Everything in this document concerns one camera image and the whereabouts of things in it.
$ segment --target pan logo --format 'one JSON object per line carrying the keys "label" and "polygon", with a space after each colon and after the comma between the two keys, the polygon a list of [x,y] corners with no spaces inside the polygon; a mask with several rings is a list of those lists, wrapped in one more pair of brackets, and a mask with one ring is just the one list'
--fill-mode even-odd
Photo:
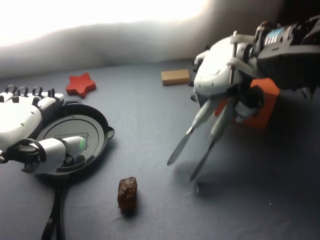
{"label": "pan logo", "polygon": [[85,140],[85,147],[84,150],[87,150],[87,148],[89,147],[88,145],[88,137],[89,132],[79,132],[79,133],[72,133],[72,134],[58,134],[55,135],[54,138],[55,139],[64,139],[64,138],[69,138],[69,137],[83,137],[83,139]]}

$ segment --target black frying pan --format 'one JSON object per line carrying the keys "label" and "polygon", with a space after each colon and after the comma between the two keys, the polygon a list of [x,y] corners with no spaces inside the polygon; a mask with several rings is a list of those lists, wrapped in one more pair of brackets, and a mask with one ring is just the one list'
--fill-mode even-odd
{"label": "black frying pan", "polygon": [[66,100],[39,134],[37,141],[81,136],[85,140],[82,156],[73,164],[63,164],[56,172],[47,173],[55,180],[55,197],[50,217],[42,234],[42,240],[50,240],[56,226],[56,239],[65,239],[63,204],[67,180],[96,160],[105,149],[107,142],[115,134],[104,115],[95,108],[83,105],[80,100]]}

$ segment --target red star-shaped object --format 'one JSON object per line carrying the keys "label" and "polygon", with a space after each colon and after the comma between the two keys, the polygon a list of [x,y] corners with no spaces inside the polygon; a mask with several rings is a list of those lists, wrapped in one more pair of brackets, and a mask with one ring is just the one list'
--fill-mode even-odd
{"label": "red star-shaped object", "polygon": [[97,88],[87,72],[81,76],[70,76],[69,80],[70,84],[65,88],[68,95],[79,95],[84,99],[88,92]]}

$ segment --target piece of meat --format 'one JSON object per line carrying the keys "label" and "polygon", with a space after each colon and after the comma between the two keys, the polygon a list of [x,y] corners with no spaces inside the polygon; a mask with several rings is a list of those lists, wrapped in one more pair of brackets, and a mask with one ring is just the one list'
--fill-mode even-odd
{"label": "piece of meat", "polygon": [[135,177],[121,179],[118,188],[118,207],[122,212],[133,211],[137,208],[138,184]]}

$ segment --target gray table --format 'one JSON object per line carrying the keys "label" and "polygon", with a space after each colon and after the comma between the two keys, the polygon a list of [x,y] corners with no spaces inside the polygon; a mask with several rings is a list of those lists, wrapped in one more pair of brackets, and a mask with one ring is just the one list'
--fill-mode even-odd
{"label": "gray table", "polygon": [[[0,82],[2,90],[15,84],[65,93],[70,75],[88,71],[96,81],[83,103],[105,115],[115,136],[96,170],[68,190],[66,239],[320,239],[320,95],[308,102],[298,92],[281,92],[265,132],[231,125],[201,172],[197,193],[188,179],[208,147],[213,119],[194,133],[175,165],[166,165],[198,105],[191,87],[162,86],[160,72],[184,68],[191,69],[189,60]],[[22,168],[0,165],[1,240],[40,239],[51,212],[54,190]],[[126,218],[117,190],[131,176],[138,210]]]}

